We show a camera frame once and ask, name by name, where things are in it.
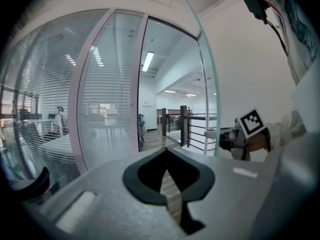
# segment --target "railing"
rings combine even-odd
[[[199,115],[206,115],[204,113],[193,113],[192,115],[188,115],[187,106],[180,107],[180,114],[167,114],[166,108],[162,109],[162,136],[167,135],[167,125],[168,125],[168,132],[170,133],[171,130],[181,130],[180,132],[180,146],[187,146],[188,148],[194,147],[198,150],[203,151],[204,154],[207,154],[209,151],[215,150],[215,148],[209,148],[208,145],[215,144],[216,141],[210,138],[205,137],[205,126],[200,126],[195,123],[197,121],[206,121],[205,116]],[[215,113],[209,114],[209,121],[214,121],[217,119]],[[170,120],[170,116],[180,116],[179,120],[179,127],[177,127],[177,123],[173,123]],[[199,132],[196,129],[203,129],[203,132]],[[196,145],[194,142],[204,145],[203,148]]]

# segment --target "gray plastic surface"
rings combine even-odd
[[[188,204],[192,218],[205,224],[205,228],[191,235],[186,235],[174,222],[166,207],[139,202],[123,184],[124,170],[154,150],[107,162],[89,171],[53,196],[43,207],[42,214],[55,223],[81,192],[90,191],[97,197],[74,228],[72,235],[77,239],[250,239],[252,231],[259,229],[255,223],[257,215],[262,218],[263,224],[266,208],[272,209],[277,202],[272,201],[270,208],[266,206],[267,201],[272,199],[270,189],[282,179],[284,168],[290,172],[286,173],[289,176],[297,177],[301,172],[309,176],[310,179],[305,182],[300,180],[302,189],[306,184],[305,196],[315,187],[318,181],[314,177],[319,175],[308,173],[314,168],[310,168],[310,162],[304,160],[314,159],[315,152],[319,150],[318,143],[319,135],[306,135],[285,148],[273,151],[264,163],[204,156],[176,148],[209,166],[216,177],[212,189],[203,200]],[[297,165],[302,170],[295,171]],[[251,174],[236,173],[235,168]],[[284,193],[281,190],[278,192],[278,200],[285,202],[281,200]]]

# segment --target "black wire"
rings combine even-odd
[[[282,46],[282,49],[284,50],[285,55],[288,57],[288,52],[287,52],[287,49],[286,49],[286,45],[285,45],[284,41],[282,40],[278,30],[275,28],[275,26],[270,21],[267,20],[266,22],[267,22],[268,25],[270,25],[270,27],[274,30],[274,32],[278,36],[278,38],[280,40],[280,43],[281,43],[281,46]]]

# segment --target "sleeve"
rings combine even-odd
[[[266,124],[270,135],[270,148],[276,149],[286,145],[290,140],[306,133],[305,125],[298,111],[284,115],[280,122]]]

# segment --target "wooden floor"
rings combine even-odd
[[[162,136],[162,125],[157,125],[157,130],[147,131],[144,138],[144,150],[151,150],[154,148],[166,147],[180,147],[180,143],[176,140]],[[168,171],[165,172],[162,178],[162,185],[160,193],[166,196],[167,209],[172,218],[180,224],[182,214],[182,197],[177,185],[171,178]]]

